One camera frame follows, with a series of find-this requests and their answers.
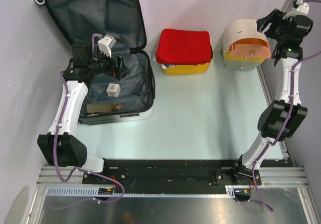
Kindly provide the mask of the round pastel drawer box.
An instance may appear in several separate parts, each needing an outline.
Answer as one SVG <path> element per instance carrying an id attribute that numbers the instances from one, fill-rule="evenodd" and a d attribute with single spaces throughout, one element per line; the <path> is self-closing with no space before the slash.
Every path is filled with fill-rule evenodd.
<path id="1" fill-rule="evenodd" d="M 243 18 L 230 23 L 222 35 L 224 68 L 250 71 L 271 58 L 266 36 L 257 31 L 255 19 Z"/>

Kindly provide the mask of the red item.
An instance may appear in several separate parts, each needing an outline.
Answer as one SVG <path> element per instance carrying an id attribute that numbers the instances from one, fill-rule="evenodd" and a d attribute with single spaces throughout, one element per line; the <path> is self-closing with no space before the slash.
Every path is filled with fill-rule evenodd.
<path id="1" fill-rule="evenodd" d="M 203 65 L 212 57 L 207 31 L 164 29 L 155 53 L 156 62 L 164 65 Z"/>

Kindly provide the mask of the space print kids suitcase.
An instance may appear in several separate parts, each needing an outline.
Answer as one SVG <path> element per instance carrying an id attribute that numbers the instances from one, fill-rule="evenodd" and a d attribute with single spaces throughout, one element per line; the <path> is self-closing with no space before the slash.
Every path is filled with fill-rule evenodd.
<path id="1" fill-rule="evenodd" d="M 147 44 L 145 25 L 139 0 L 34 0 L 45 6 L 49 15 L 69 44 L 88 43 L 93 34 L 111 35 L 116 39 L 114 56 L 121 54 L 130 73 L 118 80 L 121 91 L 110 97 L 106 90 L 116 79 L 105 74 L 94 77 L 79 116 L 79 123 L 98 125 L 142 120 L 152 113 L 155 82 Z M 122 110 L 88 113 L 94 103 L 119 103 Z"/>

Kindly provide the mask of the yellow plastic basket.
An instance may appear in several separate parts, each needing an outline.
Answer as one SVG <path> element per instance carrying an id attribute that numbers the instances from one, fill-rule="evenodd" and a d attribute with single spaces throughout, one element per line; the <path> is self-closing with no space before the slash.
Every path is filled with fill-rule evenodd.
<path id="1" fill-rule="evenodd" d="M 211 49 L 211 60 L 209 62 L 206 62 L 204 64 L 198 64 L 198 65 L 179 65 L 175 68 L 169 68 L 166 70 L 163 70 L 163 73 L 165 75 L 193 75 L 193 74 L 202 74 L 205 73 L 210 66 L 210 63 L 214 57 L 213 49 Z"/>

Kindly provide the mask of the cream and teal knit sweater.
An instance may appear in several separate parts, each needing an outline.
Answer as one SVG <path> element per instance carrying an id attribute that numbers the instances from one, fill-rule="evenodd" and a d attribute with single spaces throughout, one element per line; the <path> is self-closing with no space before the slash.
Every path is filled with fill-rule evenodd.
<path id="1" fill-rule="evenodd" d="M 166 70 L 166 69 L 175 68 L 175 67 L 178 67 L 178 66 L 179 65 L 177 65 L 177 64 L 162 64 L 162 69 Z"/>

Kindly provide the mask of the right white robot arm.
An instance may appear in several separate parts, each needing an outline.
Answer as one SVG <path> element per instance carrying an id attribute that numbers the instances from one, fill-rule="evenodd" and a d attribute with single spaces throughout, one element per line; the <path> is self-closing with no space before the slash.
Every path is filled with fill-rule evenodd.
<path id="1" fill-rule="evenodd" d="M 275 100 L 259 118 L 257 138 L 230 170 L 236 184 L 254 181 L 265 154 L 290 138 L 307 116 L 299 98 L 298 75 L 304 60 L 301 43 L 313 27 L 308 11 L 308 4 L 293 7 L 289 13 L 274 9 L 256 22 L 258 32 L 276 41 L 271 57 L 280 76 Z"/>

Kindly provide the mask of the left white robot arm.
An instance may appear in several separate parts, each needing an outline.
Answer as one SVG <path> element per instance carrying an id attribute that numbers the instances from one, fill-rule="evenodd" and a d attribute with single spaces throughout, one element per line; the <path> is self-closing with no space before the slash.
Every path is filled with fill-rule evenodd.
<path id="1" fill-rule="evenodd" d="M 62 96 L 56 116 L 46 134 L 38 136 L 37 144 L 47 163 L 54 167 L 78 167 L 93 172 L 93 177 L 104 184 L 111 172 L 102 158 L 88 153 L 87 147 L 76 138 L 76 128 L 85 96 L 94 77 L 104 73 L 117 79 L 125 77 L 129 69 L 122 56 L 112 59 L 112 44 L 72 45 L 73 57 L 66 70 L 60 73 Z"/>

